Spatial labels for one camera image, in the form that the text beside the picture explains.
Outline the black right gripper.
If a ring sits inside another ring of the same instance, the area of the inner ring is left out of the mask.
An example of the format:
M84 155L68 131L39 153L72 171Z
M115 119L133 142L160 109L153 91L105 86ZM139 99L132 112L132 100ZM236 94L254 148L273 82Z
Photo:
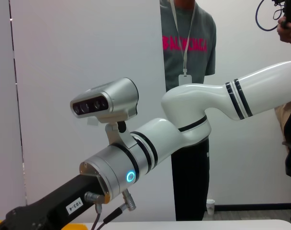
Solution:
M87 192L103 195L95 176L77 175L42 199L6 214L0 230L60 230L93 206Z

